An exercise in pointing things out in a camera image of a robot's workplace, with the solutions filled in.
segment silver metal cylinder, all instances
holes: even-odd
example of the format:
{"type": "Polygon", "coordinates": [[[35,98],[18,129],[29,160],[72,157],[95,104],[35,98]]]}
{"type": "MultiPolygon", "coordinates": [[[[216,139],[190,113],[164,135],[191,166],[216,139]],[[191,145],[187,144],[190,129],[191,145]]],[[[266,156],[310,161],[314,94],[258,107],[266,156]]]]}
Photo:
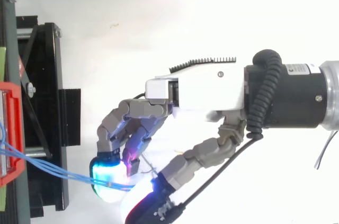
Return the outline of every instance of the silver metal cylinder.
{"type": "Polygon", "coordinates": [[[326,130],[339,130],[339,61],[326,61],[320,68],[327,84],[327,109],[322,126],[326,130]]]}
{"type": "Polygon", "coordinates": [[[33,28],[16,29],[18,40],[29,39],[32,34],[33,28]]]}
{"type": "Polygon", "coordinates": [[[31,158],[46,157],[46,153],[42,147],[28,147],[25,149],[25,155],[31,158]]]}

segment blue wire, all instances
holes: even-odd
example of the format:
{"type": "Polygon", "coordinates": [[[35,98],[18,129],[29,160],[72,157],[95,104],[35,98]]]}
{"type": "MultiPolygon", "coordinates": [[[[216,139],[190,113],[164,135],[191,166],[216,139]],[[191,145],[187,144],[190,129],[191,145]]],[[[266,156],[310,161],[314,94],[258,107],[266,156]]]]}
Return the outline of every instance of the blue wire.
{"type": "Polygon", "coordinates": [[[1,155],[25,159],[26,161],[30,162],[32,165],[41,169],[42,171],[45,171],[53,176],[56,176],[62,179],[71,179],[71,180],[76,180],[76,181],[87,183],[87,184],[106,186],[112,189],[122,190],[122,191],[130,191],[134,187],[134,185],[123,185],[123,184],[117,184],[117,183],[110,183],[108,181],[94,179],[94,178],[91,178],[85,175],[75,174],[61,167],[58,167],[50,162],[47,162],[45,160],[30,158],[26,156],[25,154],[23,154],[22,152],[15,149],[13,146],[11,146],[5,141],[6,131],[1,122],[0,122],[0,128],[2,131],[2,139],[0,141],[0,154],[1,155]],[[2,149],[2,145],[5,145],[11,151],[2,149]]]}

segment black cylindrical motor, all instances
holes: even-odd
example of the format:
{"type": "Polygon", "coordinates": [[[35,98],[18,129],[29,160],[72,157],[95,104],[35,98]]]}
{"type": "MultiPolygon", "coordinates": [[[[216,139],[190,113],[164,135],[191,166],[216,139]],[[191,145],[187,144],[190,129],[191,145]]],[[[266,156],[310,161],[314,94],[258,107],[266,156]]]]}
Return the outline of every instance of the black cylindrical motor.
{"type": "MultiPolygon", "coordinates": [[[[265,68],[245,68],[246,111],[251,108],[265,76],[265,68]]],[[[312,65],[283,65],[278,88],[264,120],[264,128],[315,128],[327,110],[326,76],[312,65]]]]}

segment white wall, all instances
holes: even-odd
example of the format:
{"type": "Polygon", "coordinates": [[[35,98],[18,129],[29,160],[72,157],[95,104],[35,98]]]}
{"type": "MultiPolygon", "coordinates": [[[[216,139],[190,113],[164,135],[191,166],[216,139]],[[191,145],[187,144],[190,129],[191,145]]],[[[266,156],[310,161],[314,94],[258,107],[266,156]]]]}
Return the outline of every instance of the white wall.
{"type": "MultiPolygon", "coordinates": [[[[191,58],[237,56],[250,64],[261,49],[280,53],[284,63],[338,59],[338,0],[19,0],[18,15],[38,15],[63,30],[64,87],[82,88],[82,146],[68,149],[69,169],[88,173],[96,153],[96,128],[144,82],[191,58]]],[[[170,119],[147,155],[161,168],[175,156],[214,136],[217,124],[170,119]]],[[[314,162],[328,133],[269,130],[204,193],[180,223],[339,222],[339,140],[322,167],[314,162]]],[[[213,170],[201,171],[176,195],[184,199],[213,170]]],[[[70,206],[45,208],[32,223],[121,223],[119,205],[106,204],[84,184],[70,182],[70,206]]]]}

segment gray robotic arm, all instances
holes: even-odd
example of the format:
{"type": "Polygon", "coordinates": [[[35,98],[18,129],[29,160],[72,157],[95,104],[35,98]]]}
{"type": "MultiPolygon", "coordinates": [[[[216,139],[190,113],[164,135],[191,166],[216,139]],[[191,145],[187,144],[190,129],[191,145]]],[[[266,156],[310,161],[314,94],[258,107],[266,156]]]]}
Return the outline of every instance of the gray robotic arm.
{"type": "Polygon", "coordinates": [[[208,58],[191,60],[170,72],[146,82],[145,100],[122,101],[103,120],[98,128],[98,157],[120,161],[120,147],[126,143],[122,160],[128,175],[133,175],[151,136],[178,109],[206,111],[207,121],[224,121],[219,137],[176,156],[158,173],[153,192],[136,202],[126,224],[172,223],[187,204],[175,206],[169,196],[200,168],[229,159],[220,174],[244,149],[263,138],[262,128],[315,128],[321,124],[327,130],[339,129],[339,61],[325,62],[320,68],[283,65],[275,51],[263,50],[245,68],[237,66],[235,58],[208,58]],[[236,151],[246,125],[252,140],[236,151]]]}

